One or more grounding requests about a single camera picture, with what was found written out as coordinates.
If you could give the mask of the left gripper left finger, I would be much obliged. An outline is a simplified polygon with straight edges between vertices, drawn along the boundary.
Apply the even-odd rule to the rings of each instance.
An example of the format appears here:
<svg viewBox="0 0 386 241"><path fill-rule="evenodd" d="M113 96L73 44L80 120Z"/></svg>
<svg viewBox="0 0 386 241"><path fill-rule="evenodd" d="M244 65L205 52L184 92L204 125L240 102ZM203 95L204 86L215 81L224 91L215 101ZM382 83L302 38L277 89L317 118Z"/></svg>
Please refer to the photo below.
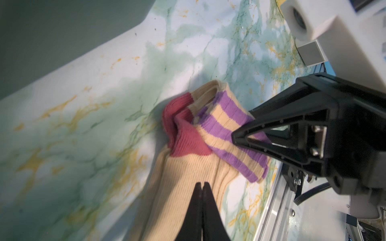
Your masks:
<svg viewBox="0 0 386 241"><path fill-rule="evenodd" d="M175 241L202 240L203 190L201 183L195 184L182 227Z"/></svg>

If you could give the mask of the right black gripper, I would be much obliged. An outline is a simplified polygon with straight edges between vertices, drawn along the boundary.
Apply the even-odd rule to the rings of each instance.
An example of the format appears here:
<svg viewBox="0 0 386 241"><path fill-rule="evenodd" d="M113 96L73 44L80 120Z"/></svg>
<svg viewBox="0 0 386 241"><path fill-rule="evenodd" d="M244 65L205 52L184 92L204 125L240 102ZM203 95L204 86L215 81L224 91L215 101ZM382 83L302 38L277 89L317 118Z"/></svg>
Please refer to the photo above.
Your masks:
<svg viewBox="0 0 386 241"><path fill-rule="evenodd" d="M299 100L232 133L238 147L325 177L338 194L386 190L386 96L327 74L299 77Z"/></svg>

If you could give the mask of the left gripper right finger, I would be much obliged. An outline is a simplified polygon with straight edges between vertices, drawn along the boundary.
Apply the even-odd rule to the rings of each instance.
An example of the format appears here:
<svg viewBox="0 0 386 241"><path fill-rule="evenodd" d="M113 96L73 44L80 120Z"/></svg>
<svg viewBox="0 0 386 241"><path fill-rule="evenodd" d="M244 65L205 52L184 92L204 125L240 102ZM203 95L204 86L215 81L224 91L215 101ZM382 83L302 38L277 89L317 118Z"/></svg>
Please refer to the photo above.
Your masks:
<svg viewBox="0 0 386 241"><path fill-rule="evenodd" d="M203 241L230 241L208 182L203 187Z"/></svg>

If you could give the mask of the beige purple striped sock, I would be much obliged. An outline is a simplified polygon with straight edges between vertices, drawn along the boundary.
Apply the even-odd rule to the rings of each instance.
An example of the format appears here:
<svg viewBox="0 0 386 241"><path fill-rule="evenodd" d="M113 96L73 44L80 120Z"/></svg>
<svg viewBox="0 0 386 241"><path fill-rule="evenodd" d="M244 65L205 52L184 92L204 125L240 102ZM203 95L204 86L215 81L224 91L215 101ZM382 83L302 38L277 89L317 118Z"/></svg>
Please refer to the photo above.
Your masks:
<svg viewBox="0 0 386 241"><path fill-rule="evenodd" d="M229 85L218 80L173 99L162 112L169 142L157 157L128 240L174 240L196 183L208 182L220 207L238 175L262 182L270 160L232 142L232 133L251 121Z"/></svg>

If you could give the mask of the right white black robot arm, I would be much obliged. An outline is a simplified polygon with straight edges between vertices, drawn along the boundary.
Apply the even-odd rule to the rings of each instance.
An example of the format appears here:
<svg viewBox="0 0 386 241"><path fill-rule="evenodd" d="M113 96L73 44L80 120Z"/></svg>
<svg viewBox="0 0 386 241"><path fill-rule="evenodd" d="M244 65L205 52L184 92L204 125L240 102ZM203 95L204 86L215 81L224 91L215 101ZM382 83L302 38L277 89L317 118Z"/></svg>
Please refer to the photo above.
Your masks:
<svg viewBox="0 0 386 241"><path fill-rule="evenodd" d="M350 213L376 219L386 205L386 95L325 73L297 78L235 130L234 145L281 161L301 204L333 189Z"/></svg>

